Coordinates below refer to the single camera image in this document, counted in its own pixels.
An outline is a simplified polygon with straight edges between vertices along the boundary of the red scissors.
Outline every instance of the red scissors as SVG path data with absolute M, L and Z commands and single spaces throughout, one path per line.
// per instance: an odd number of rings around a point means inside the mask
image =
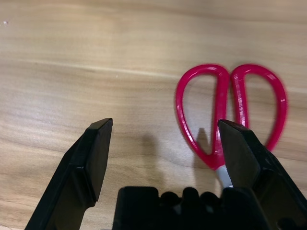
M 217 77 L 215 103 L 214 103 L 214 118 L 213 118 L 213 133 L 212 133 L 212 153 L 208 155 L 201 149 L 198 143 L 193 138 L 188 127 L 184 111 L 183 111 L 183 95 L 184 90 L 193 78 L 201 74 L 212 74 Z M 248 105 L 246 100 L 246 90 L 244 78 L 247 74 L 257 74 L 263 77 L 273 88 L 276 102 L 277 114 L 275 124 L 271 136 L 267 140 L 265 146 L 269 151 L 272 151 L 276 145 L 286 120 L 287 115 L 287 97 L 282 82 L 276 74 L 265 67 L 253 64 L 245 64 L 235 68 L 231 74 L 220 66 L 215 64 L 205 64 L 196 66 L 188 70 L 180 79 L 176 89 L 176 111 L 179 125 L 183 135 L 194 152 L 213 170 L 217 172 L 223 187 L 232 186 L 231 180 L 225 166 L 221 137 L 217 122 L 219 119 L 226 118 L 227 93 L 229 82 L 231 81 L 234 98 L 235 98 L 235 114 L 236 122 L 248 127 Z

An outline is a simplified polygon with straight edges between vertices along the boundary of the wood grain surface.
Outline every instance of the wood grain surface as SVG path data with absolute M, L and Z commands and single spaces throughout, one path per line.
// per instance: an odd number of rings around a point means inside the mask
M 82 230 L 112 228 L 126 185 L 220 193 L 174 114 L 179 78 L 202 63 L 257 63 L 280 76 L 290 108 L 273 153 L 307 196 L 306 12 L 305 0 L 2 0 L 0 229 L 25 228 L 65 151 L 105 117 L 114 119 L 108 168 Z M 194 80 L 184 101 L 205 149 L 214 85 Z M 257 76 L 247 88 L 251 129 L 264 142 L 274 95 Z

